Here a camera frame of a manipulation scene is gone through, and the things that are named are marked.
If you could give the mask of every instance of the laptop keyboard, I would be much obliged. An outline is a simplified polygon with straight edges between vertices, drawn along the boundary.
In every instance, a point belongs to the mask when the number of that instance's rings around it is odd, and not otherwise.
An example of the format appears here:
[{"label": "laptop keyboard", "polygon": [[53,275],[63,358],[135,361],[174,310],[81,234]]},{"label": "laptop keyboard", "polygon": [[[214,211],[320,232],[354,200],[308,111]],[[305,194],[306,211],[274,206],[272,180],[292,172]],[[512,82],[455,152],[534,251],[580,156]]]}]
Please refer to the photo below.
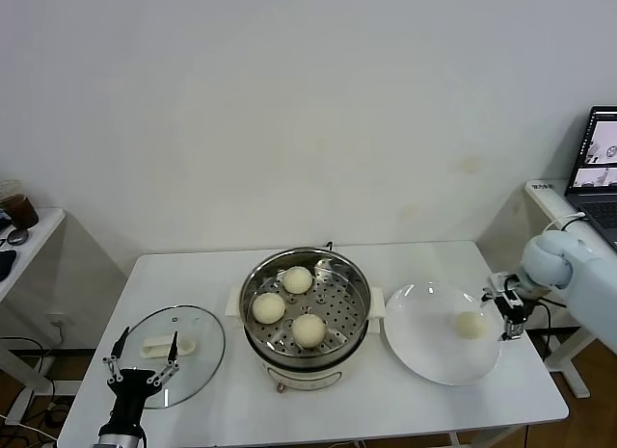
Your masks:
[{"label": "laptop keyboard", "polygon": [[617,202],[591,202],[581,205],[583,212],[593,217],[602,228],[617,228]]}]

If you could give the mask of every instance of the perforated steamer tray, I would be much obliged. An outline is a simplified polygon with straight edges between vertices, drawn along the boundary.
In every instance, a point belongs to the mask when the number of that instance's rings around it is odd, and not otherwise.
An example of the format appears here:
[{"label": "perforated steamer tray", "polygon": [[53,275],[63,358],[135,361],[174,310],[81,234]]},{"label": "perforated steamer tray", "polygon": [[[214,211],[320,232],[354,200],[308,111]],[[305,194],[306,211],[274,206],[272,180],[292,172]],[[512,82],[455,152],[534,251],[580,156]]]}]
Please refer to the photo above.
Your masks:
[{"label": "perforated steamer tray", "polygon": [[[285,356],[320,356],[345,345],[362,333],[367,310],[358,291],[344,277],[321,270],[304,294],[289,294],[282,287],[282,274],[267,278],[257,289],[249,307],[247,328],[261,344]],[[273,325],[262,325],[253,316],[253,302],[261,294],[273,292],[285,301],[283,317]],[[293,341],[291,324],[300,315],[315,314],[326,323],[326,337],[317,347],[305,349]]]}]

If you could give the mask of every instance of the desk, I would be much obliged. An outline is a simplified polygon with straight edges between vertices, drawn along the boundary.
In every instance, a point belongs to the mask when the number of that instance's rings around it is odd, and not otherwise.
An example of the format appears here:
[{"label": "desk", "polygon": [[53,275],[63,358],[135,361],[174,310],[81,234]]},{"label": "desk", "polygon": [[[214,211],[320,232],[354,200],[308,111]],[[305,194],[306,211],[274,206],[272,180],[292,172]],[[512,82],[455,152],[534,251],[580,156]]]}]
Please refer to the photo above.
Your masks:
[{"label": "desk", "polygon": [[[9,275],[0,282],[0,302],[7,297],[19,277],[23,275],[30,262],[39,253],[40,248],[43,247],[49,236],[52,235],[65,218],[65,211],[62,209],[37,209],[37,213],[39,214],[39,222],[28,230],[30,232],[28,241],[21,246],[11,247],[5,243],[2,247],[2,250],[15,250],[17,258]],[[6,228],[0,233],[0,238],[6,238],[13,229],[12,226]],[[41,369],[39,373],[0,344],[0,368],[26,385],[26,388],[21,391],[11,407],[7,425],[13,425],[14,422],[18,422],[21,419],[33,393],[37,395],[49,394],[51,383],[45,377],[45,374],[53,363],[53,359],[53,357],[41,359],[42,363],[40,364]],[[56,382],[56,394],[74,395],[77,392],[78,386],[79,381]]]},{"label": "desk", "polygon": [[[65,211],[62,209],[37,209],[39,222],[30,228],[30,237],[21,246],[9,246],[5,243],[0,250],[13,249],[17,252],[17,258],[9,275],[0,282],[0,302],[7,297],[11,288],[15,285],[30,262],[39,253],[40,248],[47,242],[49,236],[56,230],[58,225],[65,219]],[[7,235],[14,230],[11,225],[0,232],[0,238],[6,239]]]},{"label": "desk", "polygon": [[[564,198],[567,184],[568,180],[531,180],[525,183],[524,189],[546,216],[550,220],[555,220],[577,211]],[[564,219],[564,221],[555,225],[557,229],[560,229],[566,223],[567,219]],[[566,231],[574,234],[599,256],[617,261],[617,252],[587,222],[574,222],[568,225]],[[585,328],[581,328],[563,344],[556,337],[552,337],[549,342],[551,354],[547,358],[547,367],[551,372],[563,374],[568,386],[577,398],[588,398],[590,393],[572,363],[572,358],[582,352],[594,340],[593,334]]]},{"label": "desk", "polygon": [[[481,296],[490,274],[472,242],[335,249],[358,264],[372,286],[382,287],[386,298],[422,278],[450,279]],[[491,429],[473,445],[487,447],[520,425],[567,417],[568,407],[526,335],[504,343],[495,371],[469,386],[450,387],[419,377],[389,351],[384,337],[369,334],[352,375],[314,392],[277,393],[242,328],[224,316],[230,290],[274,252],[141,257],[96,349],[59,447],[89,446],[109,419],[114,397],[101,360],[122,330],[152,311],[181,303],[212,311],[223,323],[228,347],[219,371],[201,392],[175,407],[145,411],[142,425],[150,448],[271,446]],[[491,314],[498,315],[496,308]]]}]

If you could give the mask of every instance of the steamed bun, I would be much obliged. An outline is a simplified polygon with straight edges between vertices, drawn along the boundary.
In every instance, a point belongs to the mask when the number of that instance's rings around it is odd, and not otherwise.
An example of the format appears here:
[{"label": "steamed bun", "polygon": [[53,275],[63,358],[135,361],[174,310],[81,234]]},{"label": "steamed bun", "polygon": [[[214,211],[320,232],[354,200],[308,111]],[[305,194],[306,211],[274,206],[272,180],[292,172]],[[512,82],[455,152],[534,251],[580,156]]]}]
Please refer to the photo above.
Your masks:
[{"label": "steamed bun", "polygon": [[279,321],[285,313],[285,301],[278,294],[268,292],[253,301],[253,316],[262,325]]},{"label": "steamed bun", "polygon": [[489,331],[486,318],[477,311],[464,311],[456,317],[456,333],[465,339],[481,339]]},{"label": "steamed bun", "polygon": [[302,294],[312,286],[312,274],[305,267],[292,267],[282,275],[282,287],[289,294]]},{"label": "steamed bun", "polygon": [[326,324],[317,315],[302,315],[293,321],[291,334],[296,344],[303,349],[310,349],[324,340]]}]

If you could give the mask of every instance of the wall outlet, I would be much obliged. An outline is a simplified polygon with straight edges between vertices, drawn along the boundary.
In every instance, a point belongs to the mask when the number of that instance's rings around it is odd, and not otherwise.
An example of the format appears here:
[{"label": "wall outlet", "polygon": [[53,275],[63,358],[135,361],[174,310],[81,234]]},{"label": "wall outlet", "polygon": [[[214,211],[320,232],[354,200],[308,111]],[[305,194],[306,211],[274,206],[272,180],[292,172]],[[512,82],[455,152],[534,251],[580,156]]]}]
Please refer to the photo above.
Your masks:
[{"label": "wall outlet", "polygon": [[45,313],[45,318],[47,318],[47,323],[50,325],[74,325],[73,320],[71,320],[66,313]]}]

